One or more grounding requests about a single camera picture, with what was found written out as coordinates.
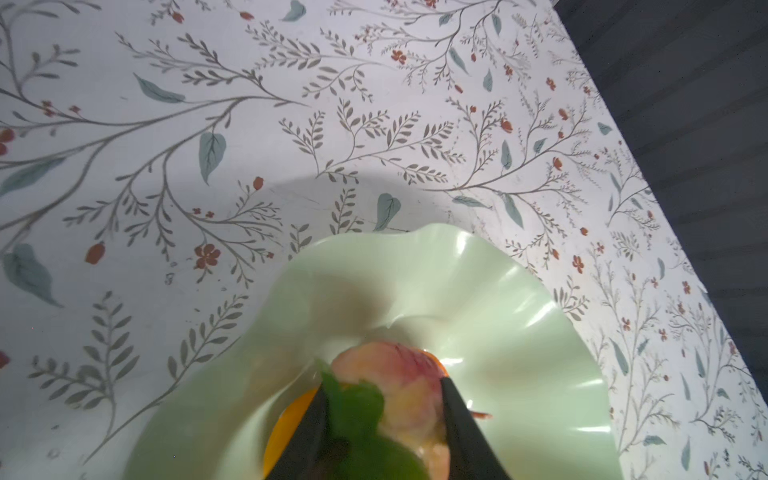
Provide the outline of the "red and yellow fake peach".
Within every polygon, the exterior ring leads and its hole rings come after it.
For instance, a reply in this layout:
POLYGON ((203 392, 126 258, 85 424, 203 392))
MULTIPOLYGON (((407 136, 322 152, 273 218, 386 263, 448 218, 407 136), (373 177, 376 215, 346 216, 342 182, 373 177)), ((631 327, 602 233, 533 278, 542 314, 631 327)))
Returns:
POLYGON ((445 369, 433 356, 392 342, 369 342, 340 353, 330 365, 344 390, 367 384, 378 388, 383 412, 377 433, 410 450, 428 479, 447 479, 442 388, 445 369))

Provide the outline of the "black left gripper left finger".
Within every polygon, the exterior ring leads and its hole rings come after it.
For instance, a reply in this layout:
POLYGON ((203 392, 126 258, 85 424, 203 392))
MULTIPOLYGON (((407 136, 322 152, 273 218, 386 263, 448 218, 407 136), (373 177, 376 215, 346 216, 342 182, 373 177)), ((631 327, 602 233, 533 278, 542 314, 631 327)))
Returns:
POLYGON ((328 400, 322 386, 283 451, 265 479, 309 479, 323 449, 328 430, 328 400))

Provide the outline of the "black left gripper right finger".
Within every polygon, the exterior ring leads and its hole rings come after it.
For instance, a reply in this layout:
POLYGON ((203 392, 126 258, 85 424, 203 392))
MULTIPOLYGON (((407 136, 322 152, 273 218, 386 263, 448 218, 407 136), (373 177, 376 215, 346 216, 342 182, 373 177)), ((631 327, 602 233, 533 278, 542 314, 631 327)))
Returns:
POLYGON ((440 380, 450 480, 511 480, 449 377, 440 380))

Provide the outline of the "small fake orange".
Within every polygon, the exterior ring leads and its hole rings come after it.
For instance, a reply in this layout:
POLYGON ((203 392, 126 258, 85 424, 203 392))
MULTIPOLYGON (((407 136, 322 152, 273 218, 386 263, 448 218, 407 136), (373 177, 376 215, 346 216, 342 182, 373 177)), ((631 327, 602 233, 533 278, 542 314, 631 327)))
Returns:
MULTIPOLYGON (((404 347, 397 343, 382 342, 383 346, 400 349, 408 358, 412 358, 417 363, 426 363, 428 367, 439 372, 439 377, 447 376, 445 366, 430 352, 418 349, 404 347)), ((290 440, 295 434, 296 429, 303 420, 311 402, 314 400, 317 388, 306 391, 303 395, 296 398, 280 415, 272 432, 270 433, 265 448, 263 459, 263 475, 267 476, 277 464, 280 456, 288 446, 290 440)))

